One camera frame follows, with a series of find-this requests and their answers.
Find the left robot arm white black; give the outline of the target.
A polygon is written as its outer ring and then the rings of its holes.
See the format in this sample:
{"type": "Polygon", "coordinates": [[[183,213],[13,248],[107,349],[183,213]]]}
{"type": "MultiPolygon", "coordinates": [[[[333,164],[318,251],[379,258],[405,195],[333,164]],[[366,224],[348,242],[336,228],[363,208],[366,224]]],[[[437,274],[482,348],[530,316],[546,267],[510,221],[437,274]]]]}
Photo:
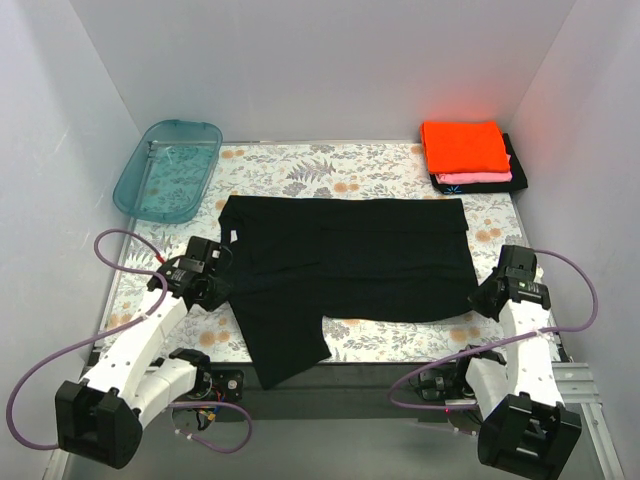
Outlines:
{"type": "Polygon", "coordinates": [[[134,457],[144,429],[177,399],[207,401],[213,377],[208,355],[178,348],[159,358],[170,332],[192,307],[213,311],[231,291],[229,248],[193,236],[184,254],[164,262],[146,284],[139,323],[77,382],[55,395],[61,450],[115,469],[134,457]]]}

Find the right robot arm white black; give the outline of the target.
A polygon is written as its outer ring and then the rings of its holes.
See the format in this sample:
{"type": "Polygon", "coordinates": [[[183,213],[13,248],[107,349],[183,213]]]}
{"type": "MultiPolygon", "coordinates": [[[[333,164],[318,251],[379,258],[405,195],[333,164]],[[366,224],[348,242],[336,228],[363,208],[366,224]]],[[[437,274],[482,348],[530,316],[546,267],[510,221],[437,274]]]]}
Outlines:
{"type": "Polygon", "coordinates": [[[478,458],[526,479],[560,476],[582,431],[553,375],[548,288],[536,282],[533,250],[505,245],[497,266],[471,295],[475,312],[497,321],[510,339],[458,361],[454,389],[475,397],[482,416],[478,458]]]}

